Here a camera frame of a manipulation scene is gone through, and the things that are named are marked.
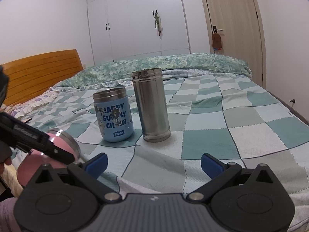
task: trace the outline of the blue gripper pad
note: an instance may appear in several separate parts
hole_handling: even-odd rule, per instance
[[[220,162],[219,160],[215,158],[211,158],[210,156],[207,156],[206,154],[202,155],[202,158],[200,159],[200,165],[203,169],[203,171],[211,178],[215,178],[221,173],[224,172],[225,168],[223,165],[224,163]]]
[[[107,155],[99,153],[84,164],[84,170],[93,178],[97,179],[106,169],[109,164]]]

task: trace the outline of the door frame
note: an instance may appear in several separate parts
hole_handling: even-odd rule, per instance
[[[212,46],[211,36],[213,35],[213,29],[211,27],[211,17],[210,17],[210,13],[208,9],[207,0],[202,0],[202,2],[203,2],[204,12],[205,12],[209,43],[211,47]],[[253,0],[253,2],[254,2],[255,11],[257,13],[258,24],[259,24],[259,29],[260,29],[261,47],[262,47],[262,74],[263,74],[262,75],[263,76],[262,87],[265,89],[266,88],[266,47],[265,47],[264,29],[263,29],[262,17],[261,17],[260,8],[258,6],[258,2],[257,0]],[[211,53],[214,54],[214,49],[212,47],[211,47]]]

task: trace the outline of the purple fabric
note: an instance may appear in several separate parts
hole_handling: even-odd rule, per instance
[[[0,232],[21,232],[13,215],[17,198],[9,198],[0,202]]]

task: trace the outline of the white wardrobe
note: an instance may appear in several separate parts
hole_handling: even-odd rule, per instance
[[[121,59],[189,54],[181,0],[87,0],[95,65]],[[161,19],[161,35],[153,11]]]

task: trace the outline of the hand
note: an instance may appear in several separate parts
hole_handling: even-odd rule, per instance
[[[7,158],[4,163],[6,165],[11,165],[12,164],[12,159],[11,158]],[[4,172],[4,164],[3,163],[0,163],[0,174],[3,174]]]

